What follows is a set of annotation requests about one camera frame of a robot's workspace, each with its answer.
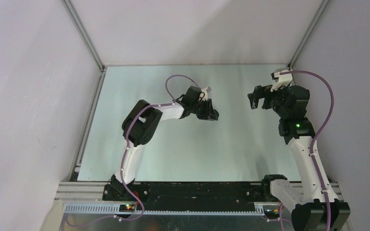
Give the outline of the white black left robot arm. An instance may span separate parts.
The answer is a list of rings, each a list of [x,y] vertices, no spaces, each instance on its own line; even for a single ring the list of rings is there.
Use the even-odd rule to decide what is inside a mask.
[[[183,119],[195,114],[200,120],[217,121],[219,112],[208,97],[210,87],[191,86],[187,92],[171,103],[150,104],[139,100],[122,123],[126,145],[119,169],[111,177],[111,187],[120,200],[132,197],[137,164],[142,149],[153,138],[161,121]]]

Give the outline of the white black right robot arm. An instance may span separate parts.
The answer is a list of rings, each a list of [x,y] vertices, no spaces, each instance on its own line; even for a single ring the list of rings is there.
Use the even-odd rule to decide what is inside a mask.
[[[306,117],[309,90],[301,86],[256,86],[248,94],[251,108],[263,99],[263,109],[272,109],[280,117],[279,135],[284,138],[296,162],[302,192],[291,186],[286,177],[266,175],[261,195],[267,201],[278,199],[291,214],[296,231],[339,231],[350,215],[347,202],[341,201],[329,182],[321,163],[316,133]]]

